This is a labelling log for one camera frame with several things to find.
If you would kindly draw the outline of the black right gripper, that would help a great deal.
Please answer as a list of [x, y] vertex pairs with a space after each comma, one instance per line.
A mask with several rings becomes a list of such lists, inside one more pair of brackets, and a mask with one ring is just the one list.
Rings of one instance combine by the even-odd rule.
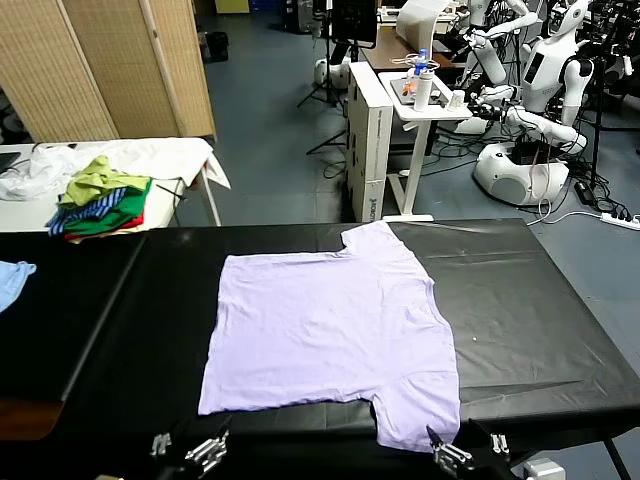
[[510, 478], [508, 458], [510, 449], [504, 434], [490, 435], [494, 453], [480, 452], [476, 455], [444, 442], [429, 425], [426, 426], [435, 463], [442, 470], [455, 470], [457, 479], [499, 480]]

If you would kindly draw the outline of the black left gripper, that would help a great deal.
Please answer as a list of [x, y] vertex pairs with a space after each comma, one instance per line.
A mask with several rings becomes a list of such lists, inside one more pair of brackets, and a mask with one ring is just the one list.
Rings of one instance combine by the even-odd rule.
[[[215, 463], [227, 453], [226, 441], [229, 429], [223, 428], [214, 438], [209, 438], [188, 451], [180, 461], [168, 461], [159, 467], [158, 480], [197, 480], [204, 476], [204, 463]], [[172, 445], [171, 435], [160, 433], [154, 436], [151, 446], [152, 457], [162, 457]]]

